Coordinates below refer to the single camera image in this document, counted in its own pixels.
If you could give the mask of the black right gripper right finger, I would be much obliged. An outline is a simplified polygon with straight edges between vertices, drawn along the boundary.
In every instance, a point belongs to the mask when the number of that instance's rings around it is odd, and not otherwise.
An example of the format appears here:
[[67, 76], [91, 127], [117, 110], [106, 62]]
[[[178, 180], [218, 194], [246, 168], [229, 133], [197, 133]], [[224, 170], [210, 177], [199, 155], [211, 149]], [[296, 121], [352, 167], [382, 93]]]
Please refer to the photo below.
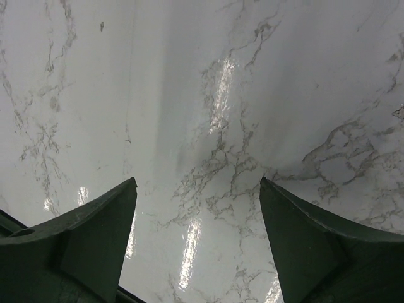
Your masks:
[[403, 236], [262, 178], [259, 201], [285, 302], [403, 302]]

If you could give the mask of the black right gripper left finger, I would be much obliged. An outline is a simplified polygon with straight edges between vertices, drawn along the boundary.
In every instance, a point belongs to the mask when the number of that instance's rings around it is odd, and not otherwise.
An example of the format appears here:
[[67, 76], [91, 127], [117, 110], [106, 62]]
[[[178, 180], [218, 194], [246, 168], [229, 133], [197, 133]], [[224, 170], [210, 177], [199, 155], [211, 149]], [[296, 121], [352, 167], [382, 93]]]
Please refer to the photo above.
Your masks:
[[136, 189], [130, 178], [91, 202], [1, 238], [1, 302], [116, 302]]

